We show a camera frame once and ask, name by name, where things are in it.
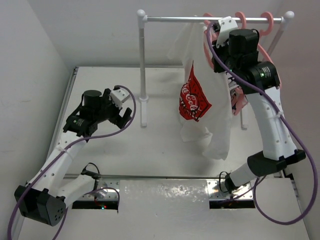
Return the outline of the white t shirt red print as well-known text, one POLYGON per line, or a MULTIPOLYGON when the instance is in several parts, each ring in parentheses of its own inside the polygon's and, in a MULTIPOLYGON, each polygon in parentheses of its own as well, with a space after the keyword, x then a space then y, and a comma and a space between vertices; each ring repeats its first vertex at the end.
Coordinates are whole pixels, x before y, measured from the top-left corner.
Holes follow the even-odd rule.
POLYGON ((215 73, 204 53, 204 23, 187 23, 168 53, 184 68, 184 83, 179 93, 178 113, 183 142, 210 137, 204 157, 226 160, 232 128, 231 95, 224 72, 215 73))

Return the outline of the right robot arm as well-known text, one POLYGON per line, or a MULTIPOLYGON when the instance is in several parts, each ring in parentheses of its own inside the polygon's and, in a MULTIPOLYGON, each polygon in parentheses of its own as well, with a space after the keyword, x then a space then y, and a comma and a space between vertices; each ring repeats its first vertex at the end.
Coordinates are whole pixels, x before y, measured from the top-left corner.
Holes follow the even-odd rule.
POLYGON ((217 40, 212 42, 214 71, 226 71, 234 77, 253 109, 262 139, 262 151, 249 156, 245 164, 225 176, 223 190, 228 193, 306 158, 283 122, 277 69, 270 61, 258 60, 259 39, 254 29, 236 28, 219 30, 217 40))

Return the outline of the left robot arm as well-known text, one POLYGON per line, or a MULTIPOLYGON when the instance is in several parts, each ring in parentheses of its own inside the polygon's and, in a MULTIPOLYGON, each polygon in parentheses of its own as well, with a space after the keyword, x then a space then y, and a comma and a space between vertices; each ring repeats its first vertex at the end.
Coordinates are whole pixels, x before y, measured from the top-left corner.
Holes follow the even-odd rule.
POLYGON ((98 125, 108 121, 118 127, 117 135, 133 122, 136 108, 123 104, 134 99, 133 93, 125 86, 116 85, 104 92, 86 90, 81 95, 77 108, 67 117, 60 139, 39 172, 25 185, 14 192, 15 211, 49 226, 56 226, 66 214, 67 208, 80 197, 96 189, 99 173, 83 170, 76 179, 61 185, 69 167, 80 150, 99 136, 94 133, 98 125))

